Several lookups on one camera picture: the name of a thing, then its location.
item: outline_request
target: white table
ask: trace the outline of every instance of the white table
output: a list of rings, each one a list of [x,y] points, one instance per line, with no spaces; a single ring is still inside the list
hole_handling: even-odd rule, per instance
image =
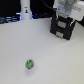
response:
[[[0,24],[0,84],[84,84],[84,28],[76,23],[68,41],[50,25],[50,18]]]

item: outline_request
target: green toy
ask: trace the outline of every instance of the green toy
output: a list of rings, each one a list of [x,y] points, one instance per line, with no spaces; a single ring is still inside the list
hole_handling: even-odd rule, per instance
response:
[[[28,60],[28,61],[26,62],[26,68],[27,68],[27,69],[31,69],[33,66],[34,66],[33,60]]]

